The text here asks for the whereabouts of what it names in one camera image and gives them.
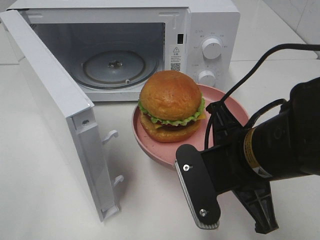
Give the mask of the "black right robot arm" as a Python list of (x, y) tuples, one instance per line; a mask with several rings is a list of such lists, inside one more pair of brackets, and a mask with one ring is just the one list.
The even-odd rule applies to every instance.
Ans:
[(320, 80), (297, 84), (259, 109), (245, 125), (223, 100), (208, 106), (213, 147), (201, 153), (216, 194), (233, 191), (255, 231), (278, 228), (271, 181), (320, 173)]

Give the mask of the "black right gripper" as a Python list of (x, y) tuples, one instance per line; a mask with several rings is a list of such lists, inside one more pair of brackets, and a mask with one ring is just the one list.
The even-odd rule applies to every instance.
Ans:
[(201, 158), (219, 195), (232, 190), (255, 221), (255, 232), (268, 234), (279, 228), (272, 199), (272, 170), (266, 164), (264, 131), (260, 126), (244, 128), (225, 103), (210, 103), (205, 130), (209, 147), (212, 129), (213, 147), (201, 152)]

